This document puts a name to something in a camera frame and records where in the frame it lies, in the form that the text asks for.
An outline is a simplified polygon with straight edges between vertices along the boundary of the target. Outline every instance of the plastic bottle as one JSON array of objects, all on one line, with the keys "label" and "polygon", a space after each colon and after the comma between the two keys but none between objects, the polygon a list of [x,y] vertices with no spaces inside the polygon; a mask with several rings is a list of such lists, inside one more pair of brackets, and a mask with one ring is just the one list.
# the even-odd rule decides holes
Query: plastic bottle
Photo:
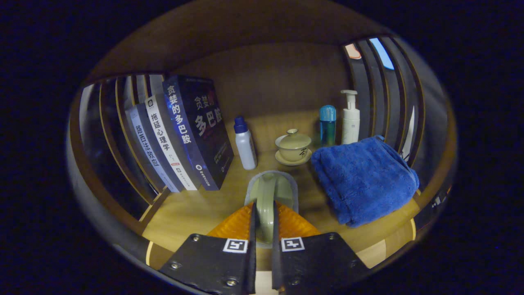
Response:
[{"label": "plastic bottle", "polygon": [[342,144],[354,143],[358,141],[360,129],[360,111],[355,106],[357,92],[355,90],[342,90],[340,93],[345,93],[347,100],[347,109],[343,110]]},{"label": "plastic bottle", "polygon": [[244,117],[236,117],[233,128],[235,129],[235,142],[242,166],[245,170],[255,169],[257,166],[257,156],[255,155],[255,147],[253,146],[251,132],[247,128]]},{"label": "plastic bottle", "polygon": [[320,144],[335,145],[336,108],[326,105],[320,108]]}]

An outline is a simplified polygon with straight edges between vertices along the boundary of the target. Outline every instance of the screw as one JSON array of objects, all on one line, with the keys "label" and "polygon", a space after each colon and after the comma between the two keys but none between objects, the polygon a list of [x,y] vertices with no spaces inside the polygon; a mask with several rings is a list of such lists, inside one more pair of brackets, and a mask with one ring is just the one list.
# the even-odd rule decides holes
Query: screw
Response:
[{"label": "screw", "polygon": [[237,283],[236,283],[235,280],[228,280],[228,281],[226,282],[226,284],[227,284],[228,286],[231,286],[231,287],[232,287],[232,286],[236,286]]}]

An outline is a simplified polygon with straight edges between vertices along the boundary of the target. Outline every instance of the white pump bottle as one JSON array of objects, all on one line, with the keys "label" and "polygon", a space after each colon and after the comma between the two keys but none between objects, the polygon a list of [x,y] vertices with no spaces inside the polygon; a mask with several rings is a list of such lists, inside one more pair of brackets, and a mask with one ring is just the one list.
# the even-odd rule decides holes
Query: white pump bottle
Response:
[{"label": "white pump bottle", "polygon": [[356,109],[355,90],[342,90],[340,93],[346,94],[347,109],[343,110],[342,119],[342,144],[349,144],[358,141],[358,131],[360,129],[360,111]]}]

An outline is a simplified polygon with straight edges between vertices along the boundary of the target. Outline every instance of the book cover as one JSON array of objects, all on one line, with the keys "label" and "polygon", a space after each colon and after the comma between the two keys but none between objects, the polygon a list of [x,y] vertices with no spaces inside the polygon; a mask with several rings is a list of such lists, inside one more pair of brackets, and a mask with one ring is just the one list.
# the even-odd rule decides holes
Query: book cover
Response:
[{"label": "book cover", "polygon": [[196,191],[200,186],[199,177],[191,169],[183,144],[178,138],[175,129],[170,125],[169,113],[171,110],[167,109],[163,94],[156,94],[146,99],[145,105],[157,142],[162,148],[172,170],[188,191]]},{"label": "book cover", "polygon": [[233,160],[233,149],[213,80],[177,75],[162,84],[171,125],[183,143],[191,167],[207,191],[219,190]]},{"label": "book cover", "polygon": [[178,180],[173,169],[171,169],[161,147],[158,145],[153,128],[149,123],[145,104],[141,103],[133,106],[126,111],[126,114],[133,124],[133,129],[147,159],[149,159],[160,179],[162,179],[170,191],[174,193],[180,192],[184,186]]}]

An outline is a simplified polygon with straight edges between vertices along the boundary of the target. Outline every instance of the folded towel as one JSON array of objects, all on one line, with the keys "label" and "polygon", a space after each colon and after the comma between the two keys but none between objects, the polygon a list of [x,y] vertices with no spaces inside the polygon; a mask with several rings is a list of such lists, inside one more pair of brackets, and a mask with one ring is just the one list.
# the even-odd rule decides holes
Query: folded towel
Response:
[{"label": "folded towel", "polygon": [[341,224],[357,227],[388,215],[419,187],[416,172],[383,140],[322,147],[311,156]]}]

